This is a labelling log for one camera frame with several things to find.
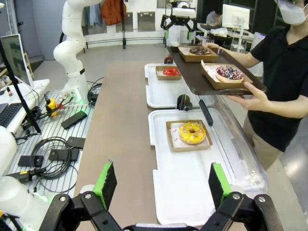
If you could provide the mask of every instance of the yellow donut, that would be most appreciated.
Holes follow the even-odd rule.
[[[205,129],[196,122],[189,122],[180,128],[180,138],[184,143],[195,145],[206,138]]]

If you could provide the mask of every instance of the monitor screen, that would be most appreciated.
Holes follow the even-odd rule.
[[[222,26],[228,28],[244,27],[249,29],[250,10],[243,7],[223,4],[222,7]]]
[[[6,58],[14,75],[23,83],[31,87],[31,82],[26,71],[26,61],[21,45],[20,36],[10,35],[1,38]]]

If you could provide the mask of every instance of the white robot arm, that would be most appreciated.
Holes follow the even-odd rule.
[[[100,3],[102,0],[67,0],[63,8],[62,31],[66,40],[53,51],[55,59],[65,68],[68,82],[62,90],[65,98],[73,97],[74,104],[88,103],[88,85],[82,62],[76,55],[86,45],[82,33],[83,8]]]

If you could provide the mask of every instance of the chocolate donut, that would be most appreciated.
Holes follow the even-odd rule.
[[[201,46],[190,48],[189,52],[195,55],[211,55],[207,48]]]

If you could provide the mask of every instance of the hand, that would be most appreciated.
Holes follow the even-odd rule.
[[[216,23],[215,26],[221,26],[221,21],[222,21],[222,19],[221,19],[221,16],[220,16],[219,19],[218,19],[218,23]]]
[[[240,96],[227,96],[227,98],[241,104],[246,110],[268,112],[270,109],[270,101],[266,94],[251,83],[246,82],[244,84],[253,93],[251,99],[243,99]]]
[[[217,45],[217,44],[215,44],[215,43],[211,43],[211,42],[207,42],[204,46],[205,46],[205,47],[208,47],[209,49],[212,49],[212,48],[214,48],[214,49],[220,49],[220,46],[219,46],[219,45]]]

